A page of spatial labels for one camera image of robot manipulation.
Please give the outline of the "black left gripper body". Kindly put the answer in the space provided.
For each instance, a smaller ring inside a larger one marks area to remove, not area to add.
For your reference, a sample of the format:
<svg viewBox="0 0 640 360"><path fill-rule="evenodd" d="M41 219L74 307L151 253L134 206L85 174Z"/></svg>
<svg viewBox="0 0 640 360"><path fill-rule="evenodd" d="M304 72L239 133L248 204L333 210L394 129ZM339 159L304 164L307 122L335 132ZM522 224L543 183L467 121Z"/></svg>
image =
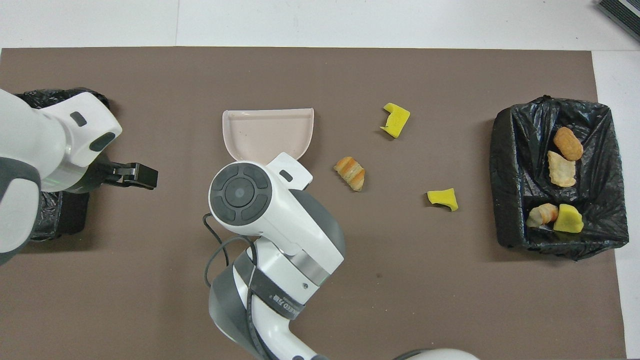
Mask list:
<svg viewBox="0 0 640 360"><path fill-rule="evenodd" d="M125 164L110 161L109 159L95 159L86 169L84 175L75 183L75 193L89 193L98 189L101 185L125 187L122 182L122 174L117 170L123 169Z"/></svg>

